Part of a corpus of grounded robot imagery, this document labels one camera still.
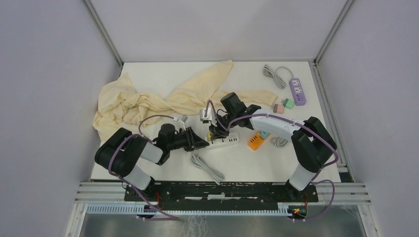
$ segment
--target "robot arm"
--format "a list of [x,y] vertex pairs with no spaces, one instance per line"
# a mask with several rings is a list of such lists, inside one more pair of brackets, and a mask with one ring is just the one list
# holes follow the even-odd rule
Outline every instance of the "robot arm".
[[[231,127],[238,125],[249,129],[267,131],[286,138],[293,143],[299,165],[286,183],[289,190],[288,195],[291,197],[306,188],[311,179],[332,155],[332,151],[323,142],[294,124],[269,116],[251,117],[251,115],[270,114],[270,112],[261,109],[257,105],[246,107],[235,93],[230,93],[223,97],[221,103],[227,111],[227,114],[223,116],[217,115],[211,108],[200,113],[201,121],[210,123],[209,137],[211,140],[226,138],[229,135],[229,131],[224,128],[233,120],[248,116],[245,119],[232,123]],[[305,121],[292,121],[304,124],[304,126],[310,128],[336,149],[334,140],[317,118],[310,117]],[[96,152],[95,162],[107,169],[118,146],[130,135],[130,131],[120,128]],[[154,142],[154,144],[151,144],[148,142],[148,139],[140,135],[130,139],[116,153],[111,171],[146,193],[147,187],[152,186],[154,179],[136,165],[139,158],[162,165],[168,159],[172,150],[183,148],[185,151],[193,151],[209,145],[208,142],[197,136],[190,127],[176,133],[174,126],[168,123],[162,125],[159,135],[154,139]]]
[[[94,158],[95,162],[108,169],[119,145],[131,135],[130,131],[120,128],[98,149]],[[170,123],[162,125],[158,137],[153,142],[154,144],[150,143],[147,138],[140,135],[132,137],[116,153],[111,171],[144,191],[149,185],[154,184],[155,180],[136,165],[139,158],[162,165],[169,158],[170,151],[183,148],[189,152],[210,145],[196,135],[191,127],[177,132]]]
[[[299,165],[292,177],[287,181],[287,184],[291,185],[297,191],[305,189],[311,179],[320,171],[322,166],[333,154],[323,142],[297,125],[268,116],[251,117],[251,115],[257,114],[267,115],[271,114],[271,112],[263,110],[260,106],[256,105],[246,107],[234,92],[224,96],[221,99],[221,103],[227,111],[227,114],[223,116],[214,114],[211,108],[208,108],[209,113],[205,110],[201,111],[201,121],[211,123],[209,126],[209,137],[211,139],[225,138],[228,136],[229,131],[226,131],[223,127],[227,127],[234,119],[249,116],[249,118],[232,123],[231,127],[238,125],[249,129],[266,131],[292,142]],[[336,149],[336,143],[317,118],[310,117],[308,120],[287,120],[303,124],[310,128]]]

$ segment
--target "purple power strip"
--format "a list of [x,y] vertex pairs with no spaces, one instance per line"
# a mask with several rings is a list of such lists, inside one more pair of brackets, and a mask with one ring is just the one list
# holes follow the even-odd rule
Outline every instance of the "purple power strip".
[[305,99],[304,91],[300,79],[291,78],[290,80],[291,94],[293,94],[295,106],[303,106],[307,100]]

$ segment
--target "white power strip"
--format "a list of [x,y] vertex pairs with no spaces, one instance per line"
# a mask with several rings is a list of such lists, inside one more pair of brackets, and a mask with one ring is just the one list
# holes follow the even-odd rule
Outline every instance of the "white power strip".
[[215,139],[213,141],[208,141],[207,138],[205,138],[205,140],[209,143],[209,146],[205,147],[205,149],[226,147],[240,142],[239,134],[237,132],[231,132],[226,138]]

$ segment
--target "socket outlet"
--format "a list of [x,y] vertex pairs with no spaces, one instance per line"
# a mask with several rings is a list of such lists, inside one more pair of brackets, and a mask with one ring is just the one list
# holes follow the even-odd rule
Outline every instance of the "socket outlet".
[[205,147],[205,149],[226,147],[240,142],[239,134],[237,132],[230,132],[230,135],[226,138],[208,141],[207,137],[205,137],[205,140],[209,143],[209,146]]
[[290,80],[290,89],[291,94],[294,98],[295,106],[303,106],[307,102],[304,94],[304,90],[302,89],[302,84],[300,79],[298,78],[291,78]]

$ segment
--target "white cable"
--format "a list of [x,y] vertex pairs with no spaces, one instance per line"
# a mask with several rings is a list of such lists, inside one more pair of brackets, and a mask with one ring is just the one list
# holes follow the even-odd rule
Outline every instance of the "white cable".
[[194,166],[208,173],[211,176],[211,178],[215,181],[215,183],[217,183],[218,185],[220,185],[221,181],[225,179],[224,175],[220,171],[209,166],[207,162],[204,160],[204,158],[196,154],[195,151],[192,153],[191,161],[194,164]]
[[273,78],[275,84],[280,89],[284,89],[287,84],[285,83],[285,81],[277,73],[278,70],[281,69],[281,68],[283,68],[283,69],[287,70],[288,72],[290,72],[291,78],[294,78],[294,74],[291,72],[291,70],[289,68],[287,68],[287,67],[284,67],[284,66],[278,67],[275,71],[273,71],[272,68],[269,65],[265,64],[265,66],[263,67],[263,74],[266,77]]
[[271,144],[275,147],[284,147],[288,143],[288,140],[282,137],[273,137],[271,138]]

